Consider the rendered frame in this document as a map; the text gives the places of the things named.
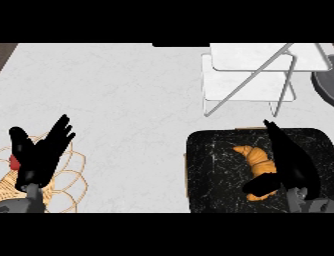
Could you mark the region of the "black marble tray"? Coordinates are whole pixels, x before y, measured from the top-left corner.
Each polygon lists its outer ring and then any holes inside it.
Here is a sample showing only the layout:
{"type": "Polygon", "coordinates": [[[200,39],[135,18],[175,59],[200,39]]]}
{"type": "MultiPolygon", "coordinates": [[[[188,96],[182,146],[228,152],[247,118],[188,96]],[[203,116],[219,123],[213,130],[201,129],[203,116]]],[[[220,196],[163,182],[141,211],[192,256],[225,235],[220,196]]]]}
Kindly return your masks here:
{"type": "MultiPolygon", "coordinates": [[[[334,200],[334,144],[315,128],[287,128],[284,133],[310,155],[321,177],[321,196],[334,200]]],[[[285,213],[287,194],[262,201],[247,200],[244,184],[251,180],[251,168],[237,146],[272,151],[263,129],[207,130],[194,132],[186,141],[186,173],[189,210],[194,213],[285,213]]]]}

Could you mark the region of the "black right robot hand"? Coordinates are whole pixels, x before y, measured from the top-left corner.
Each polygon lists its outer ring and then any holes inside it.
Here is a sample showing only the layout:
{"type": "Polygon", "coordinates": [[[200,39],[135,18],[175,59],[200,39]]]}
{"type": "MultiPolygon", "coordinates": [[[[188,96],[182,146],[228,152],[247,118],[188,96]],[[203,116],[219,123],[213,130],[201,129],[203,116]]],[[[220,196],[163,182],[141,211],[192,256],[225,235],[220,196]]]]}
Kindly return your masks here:
{"type": "Polygon", "coordinates": [[[242,187],[242,191],[254,196],[263,196],[281,187],[285,190],[306,188],[304,199],[313,200],[321,194],[321,178],[312,157],[290,139],[273,122],[263,121],[272,142],[275,173],[265,173],[242,187]]]}

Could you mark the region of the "red fruit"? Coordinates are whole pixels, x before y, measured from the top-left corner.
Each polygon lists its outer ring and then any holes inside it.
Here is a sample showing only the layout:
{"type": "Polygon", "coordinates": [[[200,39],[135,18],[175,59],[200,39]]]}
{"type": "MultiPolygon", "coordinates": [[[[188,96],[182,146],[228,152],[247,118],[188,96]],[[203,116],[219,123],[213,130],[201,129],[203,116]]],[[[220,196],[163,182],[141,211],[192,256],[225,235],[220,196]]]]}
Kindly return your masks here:
{"type": "Polygon", "coordinates": [[[11,167],[11,170],[15,170],[18,171],[20,170],[20,167],[21,167],[21,164],[14,156],[14,154],[11,154],[11,157],[9,157],[9,167],[11,167]]]}

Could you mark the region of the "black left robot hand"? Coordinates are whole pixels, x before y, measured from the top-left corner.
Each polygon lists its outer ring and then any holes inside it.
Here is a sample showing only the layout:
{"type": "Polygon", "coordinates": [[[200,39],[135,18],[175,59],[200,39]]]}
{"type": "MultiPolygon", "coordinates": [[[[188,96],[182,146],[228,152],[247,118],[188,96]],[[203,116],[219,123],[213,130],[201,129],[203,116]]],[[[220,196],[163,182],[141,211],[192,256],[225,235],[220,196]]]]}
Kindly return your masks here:
{"type": "Polygon", "coordinates": [[[12,155],[20,162],[15,188],[25,191],[30,184],[46,187],[58,167],[59,158],[67,150],[76,133],[71,131],[70,118],[62,115],[48,136],[37,143],[21,127],[9,129],[12,155]]]}

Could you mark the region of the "golden croissant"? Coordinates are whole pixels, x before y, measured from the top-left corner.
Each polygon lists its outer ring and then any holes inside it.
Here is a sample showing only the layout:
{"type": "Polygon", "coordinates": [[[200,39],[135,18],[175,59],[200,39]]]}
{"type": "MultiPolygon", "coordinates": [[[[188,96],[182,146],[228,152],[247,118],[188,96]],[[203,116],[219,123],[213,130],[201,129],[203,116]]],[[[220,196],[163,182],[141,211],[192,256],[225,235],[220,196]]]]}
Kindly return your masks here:
{"type": "Polygon", "coordinates": [[[242,186],[247,200],[250,202],[263,201],[279,189],[275,162],[259,147],[235,146],[234,151],[244,156],[251,172],[251,180],[242,186]]]}

